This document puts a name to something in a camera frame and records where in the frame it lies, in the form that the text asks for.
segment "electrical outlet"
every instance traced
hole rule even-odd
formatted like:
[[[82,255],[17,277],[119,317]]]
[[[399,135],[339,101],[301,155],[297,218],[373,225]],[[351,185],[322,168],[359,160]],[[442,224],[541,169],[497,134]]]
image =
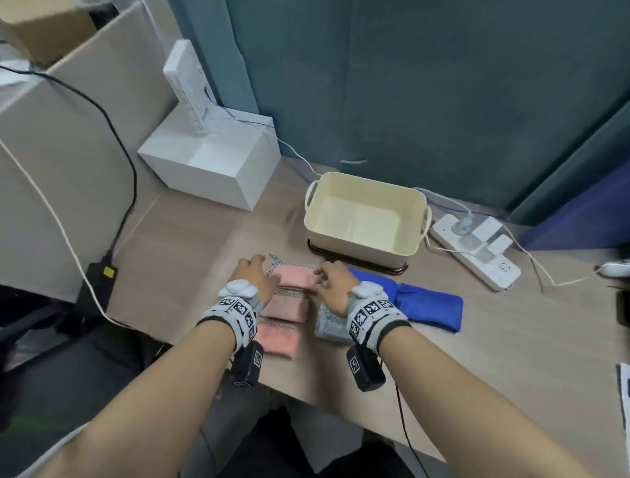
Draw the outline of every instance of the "electrical outlet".
[[[460,252],[452,252],[468,269],[473,271],[482,281],[484,281],[492,290],[497,292],[505,291],[512,287],[514,281],[520,276],[520,269],[516,264],[510,262],[504,255],[498,255],[486,264],[475,257],[475,253],[483,247],[481,245],[477,249],[466,247],[462,236],[458,236],[451,230],[453,224],[458,222],[452,214],[446,214],[437,221],[430,229],[430,234],[444,248],[452,249]]]

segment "hand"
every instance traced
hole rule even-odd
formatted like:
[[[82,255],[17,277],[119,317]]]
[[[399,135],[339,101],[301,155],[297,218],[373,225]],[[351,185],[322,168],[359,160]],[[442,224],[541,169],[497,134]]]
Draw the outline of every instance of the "hand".
[[[321,276],[316,286],[317,295],[328,310],[337,317],[347,318],[348,299],[352,295],[352,288],[359,285],[359,280],[340,261],[325,262],[315,271]]]
[[[265,277],[263,273],[263,261],[266,259],[264,255],[256,254],[251,260],[239,259],[236,269],[230,277],[230,281],[236,279],[245,279],[249,283],[258,288],[256,298],[266,306],[272,299],[273,291],[280,284],[280,277]]]

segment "white mouse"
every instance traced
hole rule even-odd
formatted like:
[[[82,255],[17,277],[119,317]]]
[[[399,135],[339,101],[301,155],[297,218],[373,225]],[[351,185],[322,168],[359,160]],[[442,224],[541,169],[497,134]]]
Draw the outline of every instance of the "white mouse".
[[[630,277],[630,259],[606,262],[599,273],[605,277]]]

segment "wooden table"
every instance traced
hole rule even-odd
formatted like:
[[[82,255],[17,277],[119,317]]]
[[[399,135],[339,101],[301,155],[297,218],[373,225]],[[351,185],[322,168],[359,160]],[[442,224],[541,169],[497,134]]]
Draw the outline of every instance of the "wooden table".
[[[116,256],[120,275],[109,314],[175,343],[214,304],[238,258],[276,253],[318,264],[303,225],[307,185],[273,178],[249,213],[169,190]],[[494,293],[448,253],[421,246],[396,280],[464,298],[462,331],[415,324],[430,340],[519,406],[600,476],[627,476],[616,364],[630,361],[629,332],[616,322],[615,289],[593,277],[541,289],[527,257],[510,260],[522,276]],[[557,281],[588,274],[590,265],[539,253]],[[326,412],[405,442],[394,382],[375,392],[356,387],[346,347],[315,339],[305,324],[293,360],[266,356],[262,383]],[[414,448],[440,457],[404,406]]]

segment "person's left hand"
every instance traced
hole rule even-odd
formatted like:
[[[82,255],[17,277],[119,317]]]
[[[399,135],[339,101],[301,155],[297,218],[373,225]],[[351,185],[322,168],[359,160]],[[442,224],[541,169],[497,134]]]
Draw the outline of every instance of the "person's left hand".
[[[230,281],[236,279],[245,279],[251,285],[258,288],[256,298],[266,306],[272,299],[273,291],[280,284],[279,276],[265,277],[263,273],[263,261],[266,257],[262,254],[256,254],[251,260],[239,259],[236,269],[230,277]]]

